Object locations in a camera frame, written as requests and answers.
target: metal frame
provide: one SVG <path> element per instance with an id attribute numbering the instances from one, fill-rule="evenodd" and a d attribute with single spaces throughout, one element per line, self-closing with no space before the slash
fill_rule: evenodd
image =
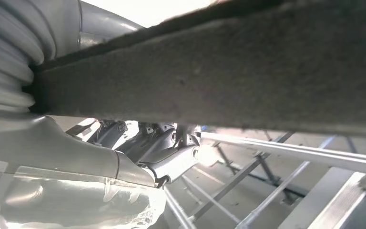
<path id="1" fill-rule="evenodd" d="M 286 139 L 288 139 L 293 133 L 287 133 L 283 137 L 276 139 L 277 142 L 284 142 Z M 295 145 L 288 145 L 283 143 L 274 143 L 274 142 L 267 142 L 267 141 L 261 141 L 256 139 L 250 139 L 250 138 L 240 138 L 240 137 L 232 137 L 227 135 L 220 135 L 220 134 L 212 134 L 212 133 L 202 133 L 202 137 L 206 139 L 211 139 L 217 142 L 223 142 L 228 143 L 236 146 L 246 147 L 250 149 L 256 149 L 256 150 L 263 150 L 266 152 L 271 153 L 284 153 L 290 156 L 297 155 L 298 158 L 308 158 L 312 159 L 313 161 L 318 162 L 328 162 L 329 164 L 334 164 L 339 167 L 346 167 L 350 168 L 351 165 L 356 166 L 355 170 L 360 170 L 363 172 L 366 172 L 366 155 L 359 155 L 356 154 L 356 147 L 354 146 L 353 142 L 350 138 L 346 138 L 347 142 L 349 144 L 350 150 L 354 153 L 346 153 L 346 152 L 339 152 L 334 150 L 326 150 L 324 149 L 336 136 L 331 136 L 327 138 L 320 146 L 319 148 L 311 148 L 311 147 L 305 147 L 305 146 L 295 146 Z M 228 167 L 231 166 L 231 162 L 229 161 L 228 157 L 224 154 L 221 148 L 219 148 L 220 154 L 222 156 L 222 162 L 223 164 L 226 164 Z M 243 169 L 241 169 L 239 172 L 235 171 L 235 175 L 227 182 L 225 183 L 216 193 L 213 195 L 208 195 L 206 192 L 204 192 L 199 186 L 197 186 L 195 183 L 193 183 L 191 180 L 189 180 L 185 175 L 183 175 L 183 180 L 185 180 L 187 183 L 186 185 L 190 185 L 197 189 L 200 193 L 202 193 L 207 199 L 208 202 L 203 203 L 201 206 L 199 206 L 192 214 L 192 216 L 189 217 L 190 220 L 196 221 L 199 217 L 201 217 L 207 210 L 210 209 L 211 206 L 215 205 L 217 206 L 222 212 L 224 212 L 227 216 L 229 216 L 232 220 L 235 222 L 238 222 L 237 217 L 235 217 L 232 213 L 230 213 L 227 209 L 225 209 L 223 206 L 221 206 L 218 201 L 227 193 L 229 192 L 233 187 L 235 187 L 244 177 L 250 175 L 251 171 L 254 170 L 258 165 L 262 165 L 265 163 L 265 158 L 267 158 L 270 154 L 269 153 L 262 153 L 261 151 L 256 154 L 256 160 L 253 163 L 250 163 L 249 165 L 245 166 Z M 310 161 L 304 161 L 292 174 L 290 174 L 283 182 L 278 185 L 278 187 L 256 208 L 254 209 L 245 219 L 240 221 L 237 225 L 237 229 L 246 229 L 250 228 L 252 222 L 262 213 L 262 211 L 283 191 L 286 190 L 287 193 L 288 189 L 287 186 L 290 185 L 292 180 L 299 175 L 308 165 Z M 273 180 L 274 175 L 273 173 L 269 172 L 268 165 L 265 164 L 264 166 L 265 172 L 267 174 L 267 177 L 264 178 L 264 180 L 269 179 L 270 181 Z M 343 171 L 340 168 L 332 168 L 331 170 L 340 170 Z M 334 190 L 333 195 L 328 195 L 325 197 L 328 202 L 323 201 L 322 208 L 319 212 L 317 212 L 319 215 L 315 215 L 314 217 L 310 218 L 310 222 L 306 225 L 309 228 L 322 228 L 322 223 L 326 223 L 329 219 L 331 220 L 331 223 L 333 224 L 333 228 L 350 228 L 352 225 L 363 225 L 366 226 L 366 210 L 364 210 L 364 220 L 360 220 L 359 222 L 356 222 L 352 216 L 355 216 L 356 214 L 361 214 L 361 211 L 363 209 L 366 209 L 366 182 L 362 182 L 362 177 L 364 176 L 364 173 L 361 172 L 349 172 L 344 170 L 344 178 L 346 178 L 345 183 L 342 187 L 339 187 L 338 191 Z M 316 187 L 314 187 L 313 190 L 311 190 L 311 193 L 306 196 L 304 199 L 307 201 L 308 199 L 311 200 L 316 198 L 316 195 L 319 195 L 315 189 L 319 189 L 322 185 L 320 183 L 325 183 L 323 180 L 325 179 L 332 179 L 332 175 L 329 175 L 328 177 L 324 177 L 321 182 L 319 182 Z M 297 208 L 302 208 L 305 206 L 302 202 L 297 206 Z M 280 228 L 292 228 L 288 227 L 288 223 L 284 223 L 280 226 Z"/>

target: metal linkage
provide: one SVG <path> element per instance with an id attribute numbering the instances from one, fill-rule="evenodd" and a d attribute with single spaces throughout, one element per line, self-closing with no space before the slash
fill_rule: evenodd
<path id="1" fill-rule="evenodd" d="M 287 139 L 289 139 L 294 133 L 288 132 L 284 134 L 281 137 L 278 137 L 275 141 L 282 143 L 285 142 Z M 264 153 L 262 155 L 263 159 L 266 159 L 270 154 Z M 242 170 L 237 172 L 235 176 L 231 177 L 231 179 L 226 182 L 220 189 L 213 194 L 213 199 L 215 201 L 219 201 L 222 197 L 224 197 L 232 188 L 234 188 L 241 180 L 243 180 L 250 172 L 252 172 L 256 167 L 258 167 L 260 164 L 260 161 L 255 160 L 252 163 L 248 164 L 247 166 L 243 167 Z M 204 203 L 203 205 L 199 206 L 197 209 L 195 209 L 192 212 L 192 217 L 194 220 L 197 220 L 199 217 L 201 217 L 205 212 L 207 212 L 214 203 L 212 201 L 208 201 Z"/>
<path id="2" fill-rule="evenodd" d="M 202 138 L 211 139 L 231 145 L 260 150 L 269 153 L 297 157 L 306 161 L 314 161 L 335 167 L 361 171 L 366 173 L 366 155 L 346 153 L 335 150 L 317 149 L 306 146 L 278 144 L 263 140 L 228 135 L 202 133 Z"/>
<path id="3" fill-rule="evenodd" d="M 325 148 L 335 136 L 327 138 L 319 148 Z M 237 229 L 245 229 L 249 228 L 250 224 L 260 215 L 260 213 L 284 190 L 290 182 L 297 177 L 308 165 L 310 164 L 309 161 L 304 161 L 294 172 L 292 172 L 283 182 L 277 187 L 255 210 L 253 210 L 244 220 L 242 220 Z"/>
<path id="4" fill-rule="evenodd" d="M 166 193 L 166 201 L 169 207 L 172 209 L 177 220 L 179 220 L 182 227 L 184 229 L 196 229 L 197 227 L 189 220 L 183 208 L 179 205 L 177 200 L 169 192 L 169 189 L 167 187 L 164 187 L 163 189 Z"/>
<path id="5" fill-rule="evenodd" d="M 197 189 L 201 194 L 203 194 L 209 201 L 211 201 L 215 206 L 217 206 L 223 213 L 225 213 L 229 218 L 231 218 L 236 223 L 240 222 L 240 219 L 238 219 L 234 214 L 229 212 L 226 208 L 224 208 L 220 203 L 215 201 L 208 193 L 206 193 L 204 190 L 202 190 L 198 185 L 196 185 L 194 182 L 192 182 L 189 178 L 187 178 L 185 175 L 182 175 L 182 178 L 186 180 L 191 186 L 193 186 L 195 189 Z"/>

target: metal pipe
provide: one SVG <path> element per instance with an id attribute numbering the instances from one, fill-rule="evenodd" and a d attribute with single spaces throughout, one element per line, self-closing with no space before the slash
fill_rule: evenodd
<path id="1" fill-rule="evenodd" d="M 166 200 L 173 211 L 174 215 L 176 216 L 177 220 L 180 222 L 183 228 L 185 229 L 196 229 L 197 227 L 189 220 L 186 213 L 184 212 L 183 208 L 179 205 L 177 200 L 172 196 L 172 194 L 169 192 L 169 189 L 167 187 L 163 188 L 166 193 Z"/>
<path id="2" fill-rule="evenodd" d="M 224 208 L 220 203 L 214 200 L 208 193 L 206 193 L 204 190 L 202 190 L 198 185 L 196 185 L 194 182 L 192 182 L 188 177 L 185 175 L 182 175 L 182 178 L 187 181 L 191 186 L 193 186 L 195 189 L 197 189 L 201 194 L 203 194 L 209 201 L 211 201 L 215 206 L 217 206 L 223 213 L 225 213 L 229 218 L 231 218 L 236 223 L 240 222 L 240 219 L 238 219 L 235 215 L 233 215 L 231 212 L 229 212 L 226 208 Z"/>
<path id="3" fill-rule="evenodd" d="M 366 155 L 203 132 L 202 138 L 366 173 Z"/>
<path id="4" fill-rule="evenodd" d="M 319 148 L 325 148 L 335 136 L 327 138 Z M 255 208 L 244 220 L 237 226 L 237 229 L 248 228 L 249 225 L 260 215 L 260 213 L 298 176 L 308 165 L 309 161 L 304 161 L 294 172 L 292 172 L 257 208 Z"/>

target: gray metal surface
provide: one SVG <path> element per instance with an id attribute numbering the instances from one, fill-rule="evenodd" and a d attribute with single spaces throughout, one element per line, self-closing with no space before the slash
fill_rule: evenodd
<path id="1" fill-rule="evenodd" d="M 281 223 L 279 229 L 308 228 L 353 173 L 331 168 Z"/>
<path id="2" fill-rule="evenodd" d="M 364 175 L 364 173 L 355 172 L 308 228 L 357 228 L 355 225 L 345 227 L 345 223 L 355 208 L 366 198 L 366 190 L 359 186 Z"/>
<path id="3" fill-rule="evenodd" d="M 202 133 L 202 138 L 250 148 L 253 150 L 260 150 L 285 156 L 293 156 L 302 160 L 319 162 L 335 167 L 366 173 L 366 155 L 318 149 L 306 146 L 279 144 L 251 138 L 234 137 L 207 132 Z"/>
<path id="4" fill-rule="evenodd" d="M 227 1 L 47 63 L 34 111 L 366 135 L 366 0 L 280 3 Z"/>
<path id="5" fill-rule="evenodd" d="M 278 137 L 274 141 L 276 142 L 285 142 L 289 137 L 291 137 L 294 133 L 288 132 L 281 137 Z M 264 153 L 262 157 L 266 159 L 269 156 L 268 153 Z M 227 183 L 225 183 L 222 187 L 220 187 L 215 194 L 212 195 L 215 201 L 219 201 L 222 197 L 224 197 L 232 188 L 234 188 L 241 180 L 243 180 L 251 171 L 253 171 L 257 166 L 259 166 L 260 161 L 254 160 L 252 163 L 243 167 L 242 170 L 237 172 L 235 176 L 233 176 Z M 200 205 L 197 209 L 192 212 L 192 217 L 194 220 L 197 220 L 201 217 L 205 212 L 207 212 L 212 206 L 213 202 L 208 201 L 202 205 Z"/>

